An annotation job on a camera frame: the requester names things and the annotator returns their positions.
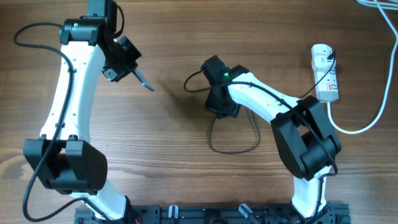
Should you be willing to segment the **blue Galaxy S25 smartphone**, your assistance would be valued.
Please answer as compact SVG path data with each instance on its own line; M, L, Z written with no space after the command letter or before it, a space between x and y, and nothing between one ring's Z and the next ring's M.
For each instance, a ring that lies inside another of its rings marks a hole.
M140 81L140 83L143 87L147 88L148 90L150 90L152 92L155 92L155 88L153 87L153 85L150 83L150 81L147 80L147 78L138 69L135 69L133 71L133 74Z

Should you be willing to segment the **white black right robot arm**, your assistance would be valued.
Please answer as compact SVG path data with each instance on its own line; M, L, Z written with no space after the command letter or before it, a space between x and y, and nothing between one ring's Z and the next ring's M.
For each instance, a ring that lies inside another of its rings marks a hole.
M237 117L242 106L267 121L279 157L294 177L292 205L307 223L316 223L326 206L325 181L338 173L341 143L313 96L301 100L259 81L242 65L227 67L214 55L200 72L208 80L205 108L216 118Z

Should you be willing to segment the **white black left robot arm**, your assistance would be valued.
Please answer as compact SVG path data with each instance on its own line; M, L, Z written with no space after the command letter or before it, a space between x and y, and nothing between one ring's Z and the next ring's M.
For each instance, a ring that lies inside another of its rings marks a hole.
M152 85L137 68L140 51L123 35L124 14L114 1L89 1L84 16L60 25L60 76L50 114L38 139L23 153L46 189L83 202L103 223L140 223L127 196L107 178L108 163L90 143L90 118L100 75L118 82L133 74Z

